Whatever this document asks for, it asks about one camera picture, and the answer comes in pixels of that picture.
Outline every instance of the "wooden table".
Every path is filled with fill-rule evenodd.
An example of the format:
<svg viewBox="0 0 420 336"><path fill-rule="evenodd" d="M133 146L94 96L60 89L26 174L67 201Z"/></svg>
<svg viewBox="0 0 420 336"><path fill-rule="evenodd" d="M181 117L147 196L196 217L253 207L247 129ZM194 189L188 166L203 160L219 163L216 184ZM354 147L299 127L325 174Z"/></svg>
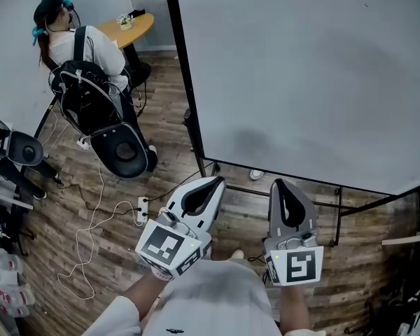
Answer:
<svg viewBox="0 0 420 336"><path fill-rule="evenodd" d="M127 61L131 66L133 82L136 86L142 84L151 74L151 66L139 60L133 42L141 38L154 25L154 16L144 14L136 17L129 30L123 31L116 20L110 20L97 27L111 41L117 41L118 48L125 52Z"/></svg>

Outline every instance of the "shoe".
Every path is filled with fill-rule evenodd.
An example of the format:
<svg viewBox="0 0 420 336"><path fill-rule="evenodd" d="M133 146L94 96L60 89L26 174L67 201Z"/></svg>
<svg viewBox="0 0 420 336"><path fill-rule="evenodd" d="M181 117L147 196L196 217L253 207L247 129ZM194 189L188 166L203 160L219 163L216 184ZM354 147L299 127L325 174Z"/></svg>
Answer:
<svg viewBox="0 0 420 336"><path fill-rule="evenodd" d="M230 259L244 259L244 252L241 249L234 251Z"/></svg>
<svg viewBox="0 0 420 336"><path fill-rule="evenodd" d="M253 181L257 181L262 176L264 176L265 173L263 171L258 171L257 169L251 169L251 172L249 173L249 178Z"/></svg>
<svg viewBox="0 0 420 336"><path fill-rule="evenodd" d="M46 197L47 197L47 192L45 192L42 198L38 198L37 196L33 195L33 198L37 200L42 200L42 199L45 199Z"/></svg>
<svg viewBox="0 0 420 336"><path fill-rule="evenodd" d="M156 147L154 147L152 144L151 144L150 146L148 146L148 149L149 149L150 151L153 151L153 152L155 153L155 155L157 155L157 148L156 148Z"/></svg>

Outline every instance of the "electrical outlet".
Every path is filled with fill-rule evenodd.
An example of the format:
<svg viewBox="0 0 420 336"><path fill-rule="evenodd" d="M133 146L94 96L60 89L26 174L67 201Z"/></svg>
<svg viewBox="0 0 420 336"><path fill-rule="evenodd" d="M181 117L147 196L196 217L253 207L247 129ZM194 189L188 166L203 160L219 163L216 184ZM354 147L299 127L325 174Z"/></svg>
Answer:
<svg viewBox="0 0 420 336"><path fill-rule="evenodd" d="M77 140L76 144L78 144L78 146L80 146L84 151L88 151L91 147L91 145L89 143L87 143L84 139L81 142L81 140Z"/></svg>
<svg viewBox="0 0 420 336"><path fill-rule="evenodd" d="M145 224L148 222L148 198L140 197L139 205L137 207L141 209L137 211L137 222Z"/></svg>

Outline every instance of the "white sleeve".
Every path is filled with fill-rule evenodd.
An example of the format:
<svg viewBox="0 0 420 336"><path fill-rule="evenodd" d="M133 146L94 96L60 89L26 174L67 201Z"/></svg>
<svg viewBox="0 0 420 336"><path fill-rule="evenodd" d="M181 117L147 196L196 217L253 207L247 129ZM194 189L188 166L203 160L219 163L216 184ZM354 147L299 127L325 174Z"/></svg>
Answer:
<svg viewBox="0 0 420 336"><path fill-rule="evenodd" d="M311 331L311 330L293 330L287 332L285 336L326 336L327 333L325 331Z"/></svg>
<svg viewBox="0 0 420 336"><path fill-rule="evenodd" d="M117 296L83 336L141 335L139 310L124 296Z"/></svg>
<svg viewBox="0 0 420 336"><path fill-rule="evenodd" d="M107 76L112 77L121 74L126 60L118 47L96 27L87 26L87 36L93 41L95 64L98 64Z"/></svg>

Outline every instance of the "wooden floor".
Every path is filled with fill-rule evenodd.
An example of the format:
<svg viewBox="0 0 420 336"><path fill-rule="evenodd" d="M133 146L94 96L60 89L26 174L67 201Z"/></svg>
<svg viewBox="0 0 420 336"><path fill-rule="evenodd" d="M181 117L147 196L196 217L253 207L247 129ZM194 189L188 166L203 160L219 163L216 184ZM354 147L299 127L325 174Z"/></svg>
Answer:
<svg viewBox="0 0 420 336"><path fill-rule="evenodd" d="M153 71L148 80L148 104L139 119L145 138L155 144L159 164L152 174L145 174L133 181L120 180L101 166L105 188L101 209L112 211L116 203L128 200L137 207L139 196L155 197L197 171L186 128L181 124L187 109L179 61L172 54L149 55L143 58ZM134 102L137 93L133 94ZM67 125L57 107L59 118L54 134L45 145L48 151L59 133ZM53 130L55 117L51 114L40 135L45 141ZM27 224L37 234L34 241L26 239L24 248L29 252L25 259L24 277L31 285L36 305L26 319L28 335L80 335L112 301L134 283L145 271L136 261L134 247L141 228L134 225L132 213L116 215L113 220L92 231L95 240L94 256L85 266L96 295L91 300L79 300L60 286L57 273L69 273L77 263L75 233L89 225L93 209L98 203L102 184L95 154L76 145L79 133L68 127L50 153L50 163L58 168L66 186L81 186L87 207L76 186L60 190L51 181L29 172L35 183L43 186L48 198L34 201ZM228 183L257 190L268 190L275 176L266 175L251 182L248 172L237 167L221 166L220 175ZM294 181L313 200L336 202L335 189L307 181ZM344 203L359 206L378 196L366 192L347 190ZM153 214L167 198L150 203ZM129 209L124 203L118 212ZM392 281L398 270L404 268L411 248L382 248L380 241L387 237L413 235L417 226L417 198L414 195L371 211L349 216L342 222L342 236L338 247L330 248L335 235L336 211L327 207L317 208L318 242L325 246L323 277L316 287L306 289L307 302L314 329L327 330L329 335L342 335L347 326L360 325L366 319L364 303L373 298L382 286ZM99 212L95 221L102 221L110 214ZM267 199L242 192L227 190L220 214L213 227L213 259L222 260L237 248L247 256L261 254L261 239L266 235ZM80 252L83 259L90 255L91 243L80 234ZM264 265L254 262L259 275ZM86 298L92 291L86 284L80 268L66 285ZM267 288L274 315L278 314L279 289Z"/></svg>

